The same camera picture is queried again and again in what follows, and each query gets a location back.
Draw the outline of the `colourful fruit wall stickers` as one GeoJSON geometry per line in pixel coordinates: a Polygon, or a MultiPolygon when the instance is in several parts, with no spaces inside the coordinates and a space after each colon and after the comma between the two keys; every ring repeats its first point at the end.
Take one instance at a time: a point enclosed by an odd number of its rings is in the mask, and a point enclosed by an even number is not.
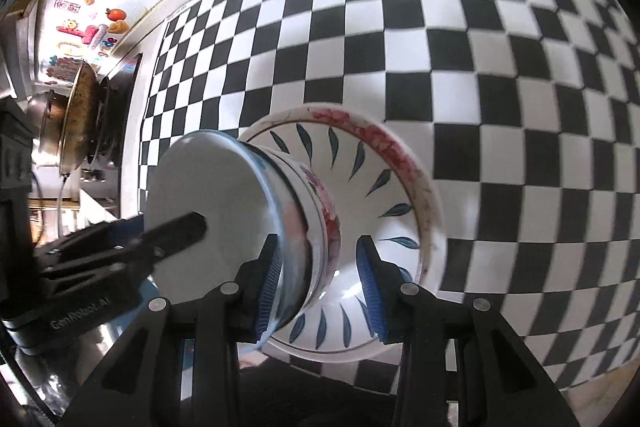
{"type": "Polygon", "coordinates": [[[133,21],[127,10],[98,0],[52,0],[41,25],[41,81],[72,83],[82,64],[99,74],[133,21]]]}

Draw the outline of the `small patterned white bowl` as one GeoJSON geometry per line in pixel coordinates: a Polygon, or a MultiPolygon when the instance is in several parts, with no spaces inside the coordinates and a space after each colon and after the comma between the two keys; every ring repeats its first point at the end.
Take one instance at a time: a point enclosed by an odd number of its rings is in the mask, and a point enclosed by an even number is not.
{"type": "Polygon", "coordinates": [[[254,146],[276,194],[284,225],[283,271],[286,298],[281,325],[311,308],[331,284],[341,254],[341,225],[333,199],[320,178],[292,156],[254,146]]]}

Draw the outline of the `blue leaf pattern plate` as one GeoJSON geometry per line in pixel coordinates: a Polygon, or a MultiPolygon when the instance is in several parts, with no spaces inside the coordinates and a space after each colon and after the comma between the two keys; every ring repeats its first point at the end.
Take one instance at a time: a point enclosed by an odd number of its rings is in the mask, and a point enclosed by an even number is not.
{"type": "Polygon", "coordinates": [[[328,189],[341,225],[340,260],[331,284],[270,343],[319,362],[357,361],[386,351],[370,323],[356,246],[360,236],[370,236],[383,260],[398,265],[410,281],[420,280],[426,260],[422,225],[398,162],[384,158],[372,138],[346,122],[265,122],[241,138],[309,167],[328,189]]]}

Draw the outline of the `white bowl blue rim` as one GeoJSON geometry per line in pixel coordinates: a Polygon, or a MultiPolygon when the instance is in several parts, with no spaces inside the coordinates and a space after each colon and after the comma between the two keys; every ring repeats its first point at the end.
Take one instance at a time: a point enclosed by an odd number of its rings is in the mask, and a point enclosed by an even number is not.
{"type": "Polygon", "coordinates": [[[269,269],[257,312],[257,349],[304,309],[314,278],[314,241],[305,213],[302,180],[268,148],[227,135],[220,141],[220,231],[218,277],[228,281],[241,265],[258,258],[269,235],[276,236],[276,261],[269,269]]]}

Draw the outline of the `black white checkered mat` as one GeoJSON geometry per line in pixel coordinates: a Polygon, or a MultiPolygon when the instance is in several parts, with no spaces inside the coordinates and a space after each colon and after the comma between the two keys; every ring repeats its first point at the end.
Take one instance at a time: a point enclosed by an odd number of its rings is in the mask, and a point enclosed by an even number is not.
{"type": "Polygon", "coordinates": [[[138,187],[181,135],[318,102],[431,173],[431,291],[488,300],[561,388],[638,357],[639,36],[616,0],[198,0],[160,40],[138,187]]]}

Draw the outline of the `metal wok on stove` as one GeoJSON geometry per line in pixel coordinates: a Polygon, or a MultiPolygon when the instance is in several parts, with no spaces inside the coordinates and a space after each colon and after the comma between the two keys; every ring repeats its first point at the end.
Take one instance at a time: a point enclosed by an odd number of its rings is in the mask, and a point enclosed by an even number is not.
{"type": "Polygon", "coordinates": [[[36,127],[38,152],[58,158],[58,172],[67,176],[85,160],[96,134],[100,85],[96,73],[81,61],[70,95],[53,90],[34,94],[26,116],[36,127]]]}

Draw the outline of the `black gas stove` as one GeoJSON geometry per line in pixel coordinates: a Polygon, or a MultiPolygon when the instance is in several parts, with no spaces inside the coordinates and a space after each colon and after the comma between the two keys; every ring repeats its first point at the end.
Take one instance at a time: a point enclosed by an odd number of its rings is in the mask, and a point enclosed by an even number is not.
{"type": "Polygon", "coordinates": [[[87,155],[90,165],[105,169],[116,169],[122,165],[131,95],[141,60],[142,54],[138,53],[115,74],[104,77],[100,82],[96,133],[87,155]]]}

